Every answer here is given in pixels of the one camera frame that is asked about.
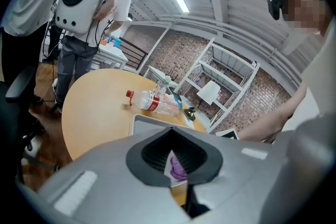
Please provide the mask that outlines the white metal shelf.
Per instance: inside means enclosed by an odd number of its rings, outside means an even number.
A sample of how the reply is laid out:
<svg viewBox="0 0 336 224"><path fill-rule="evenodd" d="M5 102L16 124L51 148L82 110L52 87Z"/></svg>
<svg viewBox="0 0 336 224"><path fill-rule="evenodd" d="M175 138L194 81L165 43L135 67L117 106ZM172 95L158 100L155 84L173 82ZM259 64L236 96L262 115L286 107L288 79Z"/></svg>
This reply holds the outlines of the white metal shelf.
<svg viewBox="0 0 336 224"><path fill-rule="evenodd" d="M184 83L189 87L201 90L196 83L197 78L190 79L190 75L197 70L197 75L205 75L211 81L228 91L231 95L224 104L220 100L213 103L219 107L219 111L203 124L207 132L212 132L231 113L233 108L242 100L254 80L260 63L248 62L235 53L214 43L212 38L201 54L194 61L174 92L179 92Z"/></svg>

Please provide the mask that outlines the small clear bottle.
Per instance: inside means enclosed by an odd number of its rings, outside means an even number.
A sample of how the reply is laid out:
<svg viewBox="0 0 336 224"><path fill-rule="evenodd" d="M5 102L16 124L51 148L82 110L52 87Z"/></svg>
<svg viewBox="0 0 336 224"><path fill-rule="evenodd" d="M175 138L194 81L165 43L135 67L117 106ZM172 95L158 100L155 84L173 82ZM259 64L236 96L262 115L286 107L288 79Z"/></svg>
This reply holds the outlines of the small clear bottle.
<svg viewBox="0 0 336 224"><path fill-rule="evenodd" d="M156 88L154 89L154 93L157 94L157 95L162 95L162 96L169 95L168 89L169 89L169 83L168 82L159 81L157 83Z"/></svg>

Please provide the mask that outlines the black metal railing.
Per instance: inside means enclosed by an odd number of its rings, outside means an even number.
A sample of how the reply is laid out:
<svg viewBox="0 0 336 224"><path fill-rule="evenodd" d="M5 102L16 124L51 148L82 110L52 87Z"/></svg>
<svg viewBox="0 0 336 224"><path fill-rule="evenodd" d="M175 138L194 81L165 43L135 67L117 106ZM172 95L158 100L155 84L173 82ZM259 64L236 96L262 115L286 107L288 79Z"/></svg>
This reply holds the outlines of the black metal railing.
<svg viewBox="0 0 336 224"><path fill-rule="evenodd" d="M128 59L126 66L135 71L139 71L148 53L124 38L120 37L119 39L121 40L119 48Z"/></svg>

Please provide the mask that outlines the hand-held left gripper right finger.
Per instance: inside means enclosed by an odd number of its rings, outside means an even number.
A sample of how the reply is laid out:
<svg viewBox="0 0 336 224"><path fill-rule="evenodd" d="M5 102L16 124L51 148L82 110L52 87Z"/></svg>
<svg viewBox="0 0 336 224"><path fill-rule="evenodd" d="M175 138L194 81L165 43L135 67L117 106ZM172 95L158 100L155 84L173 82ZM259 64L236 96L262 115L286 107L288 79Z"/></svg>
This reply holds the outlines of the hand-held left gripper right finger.
<svg viewBox="0 0 336 224"><path fill-rule="evenodd" d="M177 159L187 173L185 210L200 224L258 224L285 160L286 138L244 142L183 130Z"/></svg>

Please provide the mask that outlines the clear plastic bottle red label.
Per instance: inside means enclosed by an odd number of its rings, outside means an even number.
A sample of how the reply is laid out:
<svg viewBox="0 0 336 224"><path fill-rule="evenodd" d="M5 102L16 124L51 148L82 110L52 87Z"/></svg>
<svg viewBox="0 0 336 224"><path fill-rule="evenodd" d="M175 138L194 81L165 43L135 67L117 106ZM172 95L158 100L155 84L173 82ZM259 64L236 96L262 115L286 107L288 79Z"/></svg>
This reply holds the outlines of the clear plastic bottle red label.
<svg viewBox="0 0 336 224"><path fill-rule="evenodd" d="M128 90L126 92L126 97L130 99L130 106L135 105L137 108L144 111L155 112L168 116L176 116L181 111L174 98L171 99L165 95L157 95L150 90Z"/></svg>

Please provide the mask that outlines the white side table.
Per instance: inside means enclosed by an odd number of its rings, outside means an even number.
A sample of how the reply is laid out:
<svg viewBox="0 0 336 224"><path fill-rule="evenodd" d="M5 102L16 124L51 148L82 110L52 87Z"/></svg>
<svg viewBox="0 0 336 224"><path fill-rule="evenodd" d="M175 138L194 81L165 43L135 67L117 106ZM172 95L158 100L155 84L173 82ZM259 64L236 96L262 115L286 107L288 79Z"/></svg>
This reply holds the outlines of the white side table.
<svg viewBox="0 0 336 224"><path fill-rule="evenodd" d="M169 75L166 75L163 71L153 67L153 66L148 66L144 77L148 78L150 75L152 75L157 81L162 81L165 79L168 79L169 82L169 87L172 87L175 89L178 84L172 80L172 78Z"/></svg>

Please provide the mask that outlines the person's light t-shirt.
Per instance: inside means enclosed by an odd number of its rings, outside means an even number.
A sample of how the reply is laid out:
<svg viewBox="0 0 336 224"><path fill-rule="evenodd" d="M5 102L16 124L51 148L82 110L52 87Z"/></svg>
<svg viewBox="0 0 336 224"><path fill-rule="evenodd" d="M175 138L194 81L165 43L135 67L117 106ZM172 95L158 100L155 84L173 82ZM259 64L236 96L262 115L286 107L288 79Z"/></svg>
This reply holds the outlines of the person's light t-shirt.
<svg viewBox="0 0 336 224"><path fill-rule="evenodd" d="M336 112L336 17L330 23L318 55L302 74L303 87L285 103L291 116L282 130L294 130L301 123Z"/></svg>

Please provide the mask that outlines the person's right forearm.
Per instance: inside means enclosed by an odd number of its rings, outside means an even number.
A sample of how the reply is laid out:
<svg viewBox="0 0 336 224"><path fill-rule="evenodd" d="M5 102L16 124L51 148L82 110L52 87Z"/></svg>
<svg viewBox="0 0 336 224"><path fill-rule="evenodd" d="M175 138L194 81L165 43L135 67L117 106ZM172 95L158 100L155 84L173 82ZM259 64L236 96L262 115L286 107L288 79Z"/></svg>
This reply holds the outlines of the person's right forearm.
<svg viewBox="0 0 336 224"><path fill-rule="evenodd" d="M295 94L281 106L259 117L238 133L243 141L262 142L280 132L288 119L306 96L307 85L303 81Z"/></svg>

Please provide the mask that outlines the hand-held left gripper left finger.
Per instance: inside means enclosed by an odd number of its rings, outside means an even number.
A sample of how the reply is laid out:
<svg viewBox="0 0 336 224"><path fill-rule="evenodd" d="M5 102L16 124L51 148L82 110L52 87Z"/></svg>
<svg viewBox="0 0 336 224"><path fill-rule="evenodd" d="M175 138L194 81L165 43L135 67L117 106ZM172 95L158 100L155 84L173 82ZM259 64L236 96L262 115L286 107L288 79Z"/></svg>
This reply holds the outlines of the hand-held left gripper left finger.
<svg viewBox="0 0 336 224"><path fill-rule="evenodd" d="M184 224L188 214L164 175L165 133L131 135L96 146L53 174L39 189L52 208L80 224Z"/></svg>

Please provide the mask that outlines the black office chair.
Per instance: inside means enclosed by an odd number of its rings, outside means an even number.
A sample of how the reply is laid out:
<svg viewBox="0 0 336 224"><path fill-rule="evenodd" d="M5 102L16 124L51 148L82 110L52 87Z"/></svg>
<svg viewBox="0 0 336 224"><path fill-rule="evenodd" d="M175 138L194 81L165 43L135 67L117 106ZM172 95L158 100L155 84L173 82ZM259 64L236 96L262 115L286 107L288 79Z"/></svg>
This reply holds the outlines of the black office chair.
<svg viewBox="0 0 336 224"><path fill-rule="evenodd" d="M16 158L16 180L24 183L22 171L22 159L26 159L29 163L40 166L44 169L56 172L60 169L60 165L48 165L32 157L28 152L33 150L32 140L36 135L40 134L45 129L38 122L33 125L32 129L28 127L26 120L26 110L23 108L23 103L28 100L27 94L31 88L31 83L35 77L36 68L32 66L25 67L15 78L12 84L5 90L5 104L13 104L17 109L14 116L16 131L12 131L8 137L14 143L15 158Z"/></svg>

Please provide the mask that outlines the black round object on paper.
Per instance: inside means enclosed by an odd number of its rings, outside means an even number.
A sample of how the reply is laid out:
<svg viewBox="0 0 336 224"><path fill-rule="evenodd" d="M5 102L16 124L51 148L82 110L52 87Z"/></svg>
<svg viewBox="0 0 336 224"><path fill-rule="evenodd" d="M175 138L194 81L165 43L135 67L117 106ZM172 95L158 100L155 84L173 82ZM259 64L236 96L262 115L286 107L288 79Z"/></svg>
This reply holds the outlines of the black round object on paper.
<svg viewBox="0 0 336 224"><path fill-rule="evenodd" d="M184 109L184 113L186 117L194 121L195 120L195 112L199 110L201 104L203 102L207 103L208 105L212 105L212 103L217 99L218 93L220 91L220 86L215 83L214 81L209 81L206 85L204 85L198 92L197 96L200 98L199 103L197 106Z"/></svg>

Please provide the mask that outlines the white background desk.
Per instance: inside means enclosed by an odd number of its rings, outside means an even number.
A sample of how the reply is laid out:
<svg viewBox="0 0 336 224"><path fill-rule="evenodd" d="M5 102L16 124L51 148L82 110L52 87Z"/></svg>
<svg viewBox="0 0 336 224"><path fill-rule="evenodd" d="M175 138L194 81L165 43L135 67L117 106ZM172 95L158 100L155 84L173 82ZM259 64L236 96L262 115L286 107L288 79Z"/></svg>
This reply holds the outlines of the white background desk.
<svg viewBox="0 0 336 224"><path fill-rule="evenodd" d="M93 62L99 68L112 68L123 70L128 62L127 57L121 49L116 47L113 42L100 40L99 51L93 58Z"/></svg>

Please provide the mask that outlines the purple cloth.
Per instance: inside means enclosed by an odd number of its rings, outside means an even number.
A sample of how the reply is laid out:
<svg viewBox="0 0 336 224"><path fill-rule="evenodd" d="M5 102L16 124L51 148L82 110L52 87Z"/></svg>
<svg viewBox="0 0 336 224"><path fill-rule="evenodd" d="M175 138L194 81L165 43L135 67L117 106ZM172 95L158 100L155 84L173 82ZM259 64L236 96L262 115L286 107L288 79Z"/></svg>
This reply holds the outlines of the purple cloth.
<svg viewBox="0 0 336 224"><path fill-rule="evenodd" d="M170 158L170 163L172 165L170 171L171 176L177 180L187 180L187 174L175 156Z"/></svg>

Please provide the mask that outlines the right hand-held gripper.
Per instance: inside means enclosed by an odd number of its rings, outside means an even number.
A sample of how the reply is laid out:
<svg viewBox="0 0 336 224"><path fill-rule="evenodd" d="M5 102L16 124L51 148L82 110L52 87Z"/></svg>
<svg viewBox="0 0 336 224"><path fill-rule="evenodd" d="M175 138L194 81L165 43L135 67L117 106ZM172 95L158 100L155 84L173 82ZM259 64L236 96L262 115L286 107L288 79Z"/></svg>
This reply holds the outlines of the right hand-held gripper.
<svg viewBox="0 0 336 224"><path fill-rule="evenodd" d="M226 137L226 138L235 139L235 140L239 139L239 136L238 136L238 134L237 134L237 132L234 128L230 128L230 129L226 129L224 131L216 132L216 136Z"/></svg>

